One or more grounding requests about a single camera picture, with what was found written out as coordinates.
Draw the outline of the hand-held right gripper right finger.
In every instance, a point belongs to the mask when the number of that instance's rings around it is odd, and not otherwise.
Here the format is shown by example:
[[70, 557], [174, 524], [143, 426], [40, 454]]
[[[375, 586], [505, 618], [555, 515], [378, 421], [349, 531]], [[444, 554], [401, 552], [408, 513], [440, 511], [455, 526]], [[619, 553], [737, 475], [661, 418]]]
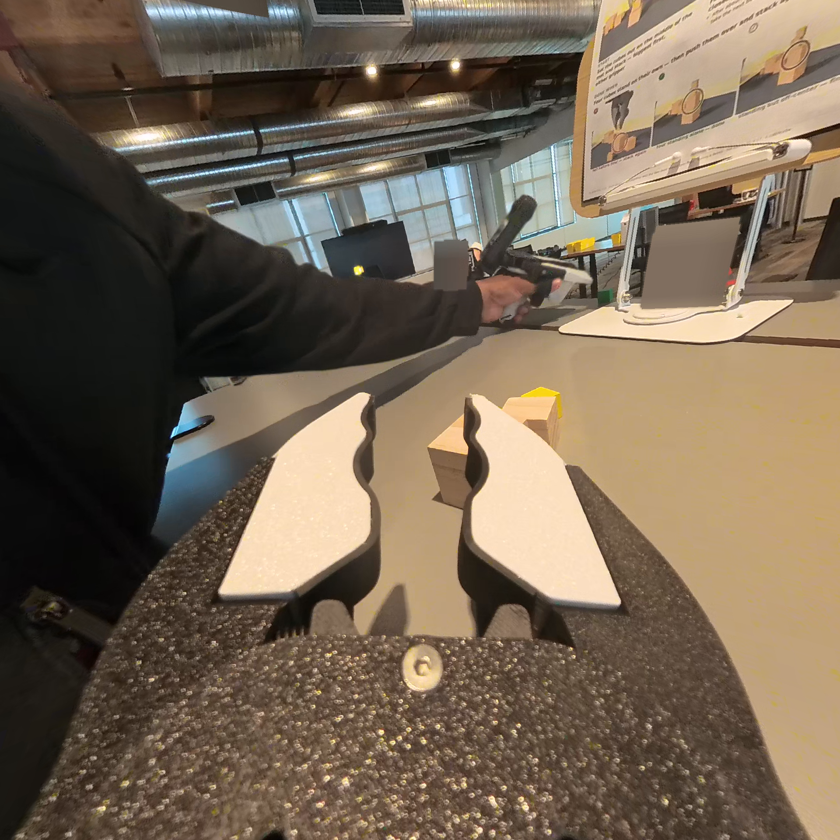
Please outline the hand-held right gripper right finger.
[[561, 456], [483, 395], [465, 399], [469, 493], [458, 582], [476, 635], [570, 636], [567, 617], [622, 614], [622, 597]]

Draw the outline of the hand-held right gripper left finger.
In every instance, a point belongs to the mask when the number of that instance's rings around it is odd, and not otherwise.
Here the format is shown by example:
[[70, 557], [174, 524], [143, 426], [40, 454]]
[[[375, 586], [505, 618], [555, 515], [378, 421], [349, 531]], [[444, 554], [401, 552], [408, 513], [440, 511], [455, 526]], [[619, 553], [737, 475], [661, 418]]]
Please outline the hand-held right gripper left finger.
[[354, 609], [382, 567], [374, 475], [375, 399], [360, 392], [292, 435], [276, 452], [217, 590], [231, 605], [278, 606], [275, 628], [312, 631]]

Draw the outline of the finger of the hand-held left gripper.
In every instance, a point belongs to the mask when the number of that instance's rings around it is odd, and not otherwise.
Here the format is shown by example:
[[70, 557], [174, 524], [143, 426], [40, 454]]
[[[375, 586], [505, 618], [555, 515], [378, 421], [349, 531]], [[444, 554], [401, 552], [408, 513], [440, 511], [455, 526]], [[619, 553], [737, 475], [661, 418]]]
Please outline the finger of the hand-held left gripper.
[[541, 259], [537, 275], [537, 306], [558, 307], [573, 287], [587, 287], [591, 282], [590, 274], [571, 262]]

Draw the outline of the small wooden cube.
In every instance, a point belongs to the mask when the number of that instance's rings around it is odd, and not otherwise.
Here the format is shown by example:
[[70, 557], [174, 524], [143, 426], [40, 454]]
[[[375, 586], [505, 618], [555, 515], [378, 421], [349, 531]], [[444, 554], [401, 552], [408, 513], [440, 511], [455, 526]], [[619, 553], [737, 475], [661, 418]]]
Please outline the small wooden cube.
[[469, 447], [465, 439], [465, 418], [460, 416], [427, 446], [441, 501], [462, 509], [471, 485], [466, 478]]

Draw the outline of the large wooden cube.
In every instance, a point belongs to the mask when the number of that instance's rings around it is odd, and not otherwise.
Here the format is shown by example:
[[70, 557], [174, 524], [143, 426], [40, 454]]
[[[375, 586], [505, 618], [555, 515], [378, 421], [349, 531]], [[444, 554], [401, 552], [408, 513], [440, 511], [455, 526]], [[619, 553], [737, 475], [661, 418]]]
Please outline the large wooden cube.
[[556, 449], [560, 419], [557, 417], [554, 399], [511, 397], [507, 399], [502, 410], [531, 429], [552, 449]]

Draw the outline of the person's left forearm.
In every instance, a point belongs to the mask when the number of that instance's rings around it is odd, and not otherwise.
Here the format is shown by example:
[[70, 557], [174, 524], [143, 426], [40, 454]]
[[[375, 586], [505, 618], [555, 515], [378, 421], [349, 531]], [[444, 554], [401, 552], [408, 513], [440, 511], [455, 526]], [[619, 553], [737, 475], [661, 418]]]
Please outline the person's left forearm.
[[393, 361], [478, 333], [466, 289], [337, 279], [207, 221], [190, 265], [181, 360], [198, 375], [326, 371]]

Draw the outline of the person's left hand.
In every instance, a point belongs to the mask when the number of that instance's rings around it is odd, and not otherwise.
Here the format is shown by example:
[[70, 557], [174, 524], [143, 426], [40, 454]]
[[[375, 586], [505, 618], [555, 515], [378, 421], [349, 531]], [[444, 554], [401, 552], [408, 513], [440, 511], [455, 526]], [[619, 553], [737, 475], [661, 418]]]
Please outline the person's left hand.
[[476, 282], [481, 297], [480, 325], [487, 326], [500, 322], [505, 313], [511, 310], [510, 322], [520, 322], [533, 309], [532, 299], [537, 295], [537, 288], [528, 280], [519, 276], [496, 275]]

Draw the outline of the wooden document stand white base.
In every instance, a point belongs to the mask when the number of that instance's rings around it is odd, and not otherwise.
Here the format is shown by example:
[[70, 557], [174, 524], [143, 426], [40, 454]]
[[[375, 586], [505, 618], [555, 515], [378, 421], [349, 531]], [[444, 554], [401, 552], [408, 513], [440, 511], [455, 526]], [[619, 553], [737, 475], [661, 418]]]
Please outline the wooden document stand white base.
[[[704, 165], [699, 163], [704, 151], [695, 149], [685, 170], [680, 169], [679, 155], [675, 154], [665, 159], [668, 169], [661, 177], [636, 182], [611, 196], [587, 202], [582, 197], [582, 186], [586, 96], [593, 47], [594, 40], [584, 52], [577, 80], [570, 200], [581, 217], [628, 211], [628, 229], [615, 306], [584, 315], [560, 331], [586, 337], [672, 343], [724, 343], [741, 338], [792, 304], [792, 299], [786, 297], [744, 297], [774, 175], [805, 162], [812, 153], [812, 138], [833, 126], [792, 140], [748, 145], [745, 152], [722, 156]], [[630, 280], [643, 210], [668, 200], [755, 180], [759, 181], [759, 190], [750, 204], [750, 226], [736, 271], [731, 269], [731, 262], [739, 236], [737, 219], [712, 218], [658, 226], [647, 252], [644, 289], [640, 296], [634, 295]]]

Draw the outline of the black monitor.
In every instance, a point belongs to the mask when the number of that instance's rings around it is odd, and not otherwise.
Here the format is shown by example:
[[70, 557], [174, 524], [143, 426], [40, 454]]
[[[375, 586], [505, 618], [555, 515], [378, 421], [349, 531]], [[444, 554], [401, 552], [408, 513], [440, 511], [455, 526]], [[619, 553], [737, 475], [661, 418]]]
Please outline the black monitor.
[[385, 220], [348, 227], [321, 247], [333, 277], [401, 280], [416, 269], [404, 223]]

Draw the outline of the printed instruction sheet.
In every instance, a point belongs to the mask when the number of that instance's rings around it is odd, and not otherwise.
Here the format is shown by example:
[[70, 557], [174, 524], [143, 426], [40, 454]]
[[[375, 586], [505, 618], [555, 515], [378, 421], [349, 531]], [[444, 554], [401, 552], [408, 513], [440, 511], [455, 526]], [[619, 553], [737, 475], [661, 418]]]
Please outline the printed instruction sheet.
[[838, 74], [838, 1], [602, 2], [582, 197], [828, 129]]

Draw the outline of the person's torso in black jacket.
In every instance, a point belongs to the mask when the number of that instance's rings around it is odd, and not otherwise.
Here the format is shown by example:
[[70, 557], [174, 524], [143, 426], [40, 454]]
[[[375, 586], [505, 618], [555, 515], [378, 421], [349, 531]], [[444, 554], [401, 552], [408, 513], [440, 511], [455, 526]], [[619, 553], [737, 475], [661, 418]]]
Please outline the person's torso in black jacket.
[[44, 100], [2, 85], [2, 838], [56, 761], [96, 646], [32, 624], [32, 588], [115, 623], [151, 531], [175, 375], [180, 211]]

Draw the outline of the large silver ventilation duct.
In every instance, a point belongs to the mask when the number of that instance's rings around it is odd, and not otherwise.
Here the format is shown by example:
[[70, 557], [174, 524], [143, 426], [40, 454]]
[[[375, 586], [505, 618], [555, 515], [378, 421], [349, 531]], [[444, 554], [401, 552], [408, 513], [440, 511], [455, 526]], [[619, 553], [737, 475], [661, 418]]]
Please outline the large silver ventilation duct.
[[593, 1], [133, 2], [163, 77], [578, 54]]

